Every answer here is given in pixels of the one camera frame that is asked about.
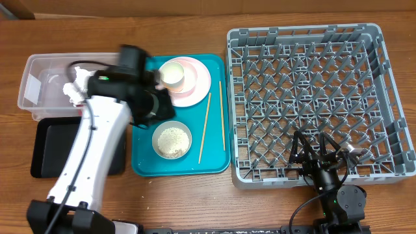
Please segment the grey bowl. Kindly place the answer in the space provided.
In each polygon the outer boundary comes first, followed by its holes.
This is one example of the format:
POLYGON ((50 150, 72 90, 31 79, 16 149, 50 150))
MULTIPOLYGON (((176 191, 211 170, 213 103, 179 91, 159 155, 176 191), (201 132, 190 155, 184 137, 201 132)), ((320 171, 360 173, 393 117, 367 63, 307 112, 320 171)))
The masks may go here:
POLYGON ((192 145, 192 134, 191 134, 189 128, 185 124, 183 124, 181 122, 178 122, 178 121, 167 121, 167 122, 163 122, 153 132, 153 136, 152 136, 152 146, 153 146, 154 151, 157 153, 157 155, 159 155, 160 157, 162 157, 164 159, 168 159, 168 158, 163 157, 162 154, 161 154, 161 152, 159 151, 158 146, 157 146, 157 139, 160 137, 161 133, 165 129, 168 129, 170 127, 177 127, 177 128, 180 128, 180 129, 184 130, 184 132, 186 132, 186 134, 188 135, 189 140, 190 140, 189 149, 190 149, 190 147, 192 145))

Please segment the wooden chopstick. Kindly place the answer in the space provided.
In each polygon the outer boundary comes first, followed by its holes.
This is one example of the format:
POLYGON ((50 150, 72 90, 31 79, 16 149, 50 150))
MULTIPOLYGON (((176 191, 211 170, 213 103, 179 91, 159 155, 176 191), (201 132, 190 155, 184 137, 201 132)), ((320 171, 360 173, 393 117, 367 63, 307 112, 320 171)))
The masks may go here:
POLYGON ((204 142, 205 142, 205 133, 207 129, 207 121, 209 117, 209 109, 210 109, 210 104, 211 104, 211 95, 212 95, 211 93, 209 93, 208 95, 207 108, 205 111, 205 120, 204 120, 203 133, 202 133, 201 145, 200 145, 200 153, 198 157, 198 164, 200 164, 202 160, 202 153, 203 153, 203 147, 204 147, 204 142))
POLYGON ((219 86, 219 95, 220 95, 220 116, 221 116, 221 124, 222 124, 222 144, 223 150, 226 150, 226 141, 225 141, 225 126, 224 126, 224 106, 223 106, 223 97, 222 97, 222 82, 218 82, 219 86))

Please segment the white napkin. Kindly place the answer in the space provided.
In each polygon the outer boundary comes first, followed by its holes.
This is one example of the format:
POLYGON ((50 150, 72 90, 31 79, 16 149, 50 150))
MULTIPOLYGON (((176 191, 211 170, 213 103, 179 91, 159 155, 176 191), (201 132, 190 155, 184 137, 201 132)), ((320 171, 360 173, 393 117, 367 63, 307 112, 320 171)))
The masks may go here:
POLYGON ((91 76, 93 76, 93 74, 95 74, 95 72, 95 70, 89 71, 76 66, 74 82, 64 84, 62 88, 63 94, 69 97, 70 103, 74 107, 80 106, 84 103, 84 98, 88 90, 88 80, 91 76))

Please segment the rice grains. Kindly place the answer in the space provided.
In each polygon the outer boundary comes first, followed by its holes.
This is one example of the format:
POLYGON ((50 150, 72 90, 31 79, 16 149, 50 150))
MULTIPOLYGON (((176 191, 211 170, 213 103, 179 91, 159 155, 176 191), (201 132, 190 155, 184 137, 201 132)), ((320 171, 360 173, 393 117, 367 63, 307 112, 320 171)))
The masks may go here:
POLYGON ((176 159, 186 154, 190 140, 184 130, 170 127, 161 133, 157 139, 157 146, 163 157, 176 159))

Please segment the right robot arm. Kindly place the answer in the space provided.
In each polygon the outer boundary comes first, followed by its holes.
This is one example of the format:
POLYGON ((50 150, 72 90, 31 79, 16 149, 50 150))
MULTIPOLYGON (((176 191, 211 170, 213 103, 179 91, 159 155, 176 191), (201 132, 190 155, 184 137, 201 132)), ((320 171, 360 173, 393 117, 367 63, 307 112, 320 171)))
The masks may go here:
POLYGON ((357 185, 346 185, 351 167, 359 164, 363 149, 349 142, 337 143, 329 134, 318 135, 319 149, 315 151, 300 131, 293 135, 289 162, 301 164, 298 173, 304 180, 310 178, 317 193, 301 204, 291 215, 289 233, 370 233, 370 227, 362 226, 367 201, 366 191, 357 185), (294 226, 295 216, 313 201, 319 201, 324 217, 311 226, 294 226))

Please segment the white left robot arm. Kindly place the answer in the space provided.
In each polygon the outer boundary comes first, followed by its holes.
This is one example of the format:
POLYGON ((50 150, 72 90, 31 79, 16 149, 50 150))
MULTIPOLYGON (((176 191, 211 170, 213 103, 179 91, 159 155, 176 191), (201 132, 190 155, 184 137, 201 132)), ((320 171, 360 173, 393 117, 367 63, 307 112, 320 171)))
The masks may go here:
POLYGON ((140 128, 176 115, 168 90, 157 89, 150 55, 121 45, 115 65, 88 79, 84 110, 70 154, 45 201, 32 200, 27 221, 33 233, 143 233, 142 225, 112 221, 101 213, 116 148, 128 125, 140 128))

